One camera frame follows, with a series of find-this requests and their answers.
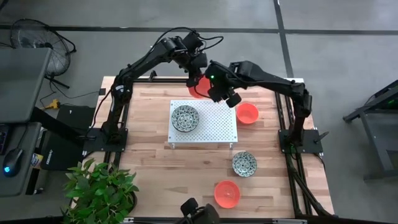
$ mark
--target concrete floor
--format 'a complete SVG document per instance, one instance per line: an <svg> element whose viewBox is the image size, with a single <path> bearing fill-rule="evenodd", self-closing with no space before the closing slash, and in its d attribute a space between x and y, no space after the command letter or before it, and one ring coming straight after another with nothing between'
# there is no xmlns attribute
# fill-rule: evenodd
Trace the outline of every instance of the concrete floor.
<svg viewBox="0 0 398 224"><path fill-rule="evenodd" d="M394 0L279 2L286 29L398 29L398 2ZM13 0L0 12L2 23L21 17L63 26L278 28L271 0ZM103 76L116 75L127 63L142 57L161 34L61 33L78 49L68 72L59 78L71 85L65 91L69 96L97 90ZM279 34L223 35L224 42L207 51L209 59L225 64L252 60L265 71L287 76ZM0 39L4 37L6 32L0 32ZM359 120L346 124L341 119L397 79L398 36L287 35L287 44L294 77L304 78L313 95L315 125L320 131L330 131L322 143L335 213L346 218L398 223L398 182L363 182L363 175L379 169L376 153L369 147ZM165 76L184 75L173 64L158 66L156 71ZM49 93L45 82L40 95ZM56 97L75 105L96 103L94 96L74 100ZM27 199L26 209L1 215L0 220L59 215L58 207L65 201L59 187L62 178L62 173L50 173L48 191L35 199L36 203ZM6 206L0 201L0 208ZM33 212L26 213L28 208Z"/></svg>

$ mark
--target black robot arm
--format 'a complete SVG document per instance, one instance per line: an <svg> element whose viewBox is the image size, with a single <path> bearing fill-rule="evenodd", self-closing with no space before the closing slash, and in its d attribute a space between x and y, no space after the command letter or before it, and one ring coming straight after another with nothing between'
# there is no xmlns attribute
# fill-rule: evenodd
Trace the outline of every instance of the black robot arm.
<svg viewBox="0 0 398 224"><path fill-rule="evenodd" d="M234 107L241 101L241 97L234 92L237 88L261 86L291 97L295 121L289 127L287 141L294 146L302 145L304 120L310 116L312 105L312 96L305 89L304 83L296 83L271 75L249 61L230 63L229 67L210 61L205 76L212 85L208 90L210 98L214 102L226 100L229 107Z"/></svg>
<svg viewBox="0 0 398 224"><path fill-rule="evenodd" d="M108 118L101 127L106 144L117 144L121 140L122 130L119 130L118 123L124 106L130 102L133 81L160 63L174 61L188 73L187 86L196 85L199 77L203 76L200 68L207 67L206 54L199 50L202 45L196 32L190 32L184 39L166 37L136 63L119 72L110 89L112 105Z"/></svg>

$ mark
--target pegboard stand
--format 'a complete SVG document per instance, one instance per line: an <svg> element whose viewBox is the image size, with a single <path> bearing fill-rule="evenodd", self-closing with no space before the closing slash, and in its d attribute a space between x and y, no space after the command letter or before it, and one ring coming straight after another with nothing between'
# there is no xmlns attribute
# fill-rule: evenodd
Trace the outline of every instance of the pegboard stand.
<svg viewBox="0 0 398 224"><path fill-rule="evenodd" d="M187 133L177 131L171 122L173 111L179 106L192 106L198 111L198 126ZM214 103L210 100L171 100L169 116L168 144L175 149L176 144L229 143L232 149L238 142L236 113L225 102Z"/></svg>

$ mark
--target wooden table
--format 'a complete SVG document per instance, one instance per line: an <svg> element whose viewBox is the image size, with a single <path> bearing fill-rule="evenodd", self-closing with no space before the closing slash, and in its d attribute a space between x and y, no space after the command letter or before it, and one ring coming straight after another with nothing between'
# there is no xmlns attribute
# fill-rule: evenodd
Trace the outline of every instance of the wooden table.
<svg viewBox="0 0 398 224"><path fill-rule="evenodd" d="M102 88L108 91L113 80L114 77L104 77ZM187 87L183 83L134 84L127 121L129 136L120 161L120 169L137 172L134 183L140 192L130 216L181 217L180 206L190 197L195 197L200 206L214 205L223 218L294 216L285 156L280 152L277 137L280 127L275 94L259 87L238 92L243 102L257 106L259 119L251 125L238 124L239 142L232 151L228 144L171 149L167 144L170 100L192 100ZM106 121L110 105L108 97L98 112L96 127ZM312 117L306 120L305 128L313 128ZM238 177L232 170L232 157L241 151L250 152L257 159L258 169L252 177ZM102 162L104 152L95 152L90 157ZM302 157L309 189L333 213L322 163L311 154ZM233 209L223 209L214 200L214 187L221 180L233 180L241 190L240 202ZM304 211L301 190L298 196Z"/></svg>

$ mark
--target red bowl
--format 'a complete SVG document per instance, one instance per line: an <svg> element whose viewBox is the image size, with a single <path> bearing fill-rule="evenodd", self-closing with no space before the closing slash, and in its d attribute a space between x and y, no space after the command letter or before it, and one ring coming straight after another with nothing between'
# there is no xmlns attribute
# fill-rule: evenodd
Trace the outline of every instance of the red bowl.
<svg viewBox="0 0 398 224"><path fill-rule="evenodd" d="M250 103L243 103L236 109L238 120L244 124L252 124L259 118L259 110Z"/></svg>
<svg viewBox="0 0 398 224"><path fill-rule="evenodd" d="M206 77L202 77L199 80L199 83L196 86L196 89L197 90L195 91L194 87L188 88L189 94L191 94L195 98L204 98L203 96L209 96L207 91L210 89L210 80Z"/></svg>
<svg viewBox="0 0 398 224"><path fill-rule="evenodd" d="M224 180L214 189L214 198L219 206L233 208L239 203L241 193L239 187L230 180Z"/></svg>

